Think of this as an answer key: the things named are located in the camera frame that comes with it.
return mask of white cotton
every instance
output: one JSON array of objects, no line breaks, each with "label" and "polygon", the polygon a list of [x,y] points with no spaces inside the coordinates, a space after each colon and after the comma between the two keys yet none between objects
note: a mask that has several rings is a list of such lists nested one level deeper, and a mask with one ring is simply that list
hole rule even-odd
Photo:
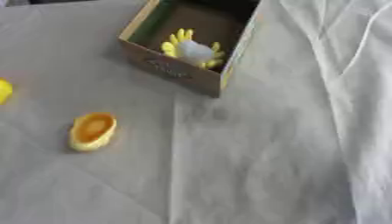
[{"label": "white cotton", "polygon": [[214,51],[206,46],[192,40],[185,40],[178,44],[178,57],[193,65],[211,60],[214,57]]}]

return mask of wrinkled fabric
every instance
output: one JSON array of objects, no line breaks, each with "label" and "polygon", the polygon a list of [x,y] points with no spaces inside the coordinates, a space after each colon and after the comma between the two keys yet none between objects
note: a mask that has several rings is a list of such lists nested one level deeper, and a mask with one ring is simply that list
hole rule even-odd
[{"label": "wrinkled fabric", "polygon": [[[263,0],[220,99],[127,62],[143,3],[0,9],[1,223],[392,222],[390,1]],[[115,139],[72,152],[94,111]]]}]

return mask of small plastic cup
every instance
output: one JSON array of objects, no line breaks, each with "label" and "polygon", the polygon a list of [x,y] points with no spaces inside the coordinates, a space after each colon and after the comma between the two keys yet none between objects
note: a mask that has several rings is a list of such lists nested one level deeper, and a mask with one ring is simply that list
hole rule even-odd
[{"label": "small plastic cup", "polygon": [[0,78],[0,104],[4,104],[12,95],[12,84]]}]

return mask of yellow flower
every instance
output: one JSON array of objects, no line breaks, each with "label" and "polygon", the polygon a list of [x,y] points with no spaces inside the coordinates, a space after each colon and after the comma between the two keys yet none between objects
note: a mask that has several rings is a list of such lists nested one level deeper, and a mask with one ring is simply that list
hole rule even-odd
[{"label": "yellow flower", "polygon": [[[164,42],[161,45],[162,51],[164,52],[164,55],[173,57],[178,59],[179,58],[179,52],[178,52],[178,45],[179,43],[186,41],[186,40],[193,40],[193,30],[188,29],[179,29],[177,32],[177,35],[172,34],[169,37],[168,42]],[[211,69],[217,66],[220,66],[223,64],[223,56],[225,55],[224,52],[220,51],[221,49],[221,44],[218,42],[214,42],[211,49],[213,50],[213,58],[204,61],[198,64],[199,67],[201,68],[206,68],[206,69]]]}]

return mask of open box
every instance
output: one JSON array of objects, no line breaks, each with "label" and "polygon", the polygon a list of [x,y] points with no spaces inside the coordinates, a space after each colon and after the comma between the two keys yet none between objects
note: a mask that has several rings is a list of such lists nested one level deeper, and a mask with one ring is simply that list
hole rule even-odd
[{"label": "open box", "polygon": [[[135,65],[212,97],[228,84],[254,30],[258,0],[150,0],[119,39]],[[224,63],[212,70],[165,56],[161,44],[178,29],[193,29],[193,40],[220,42]]]}]

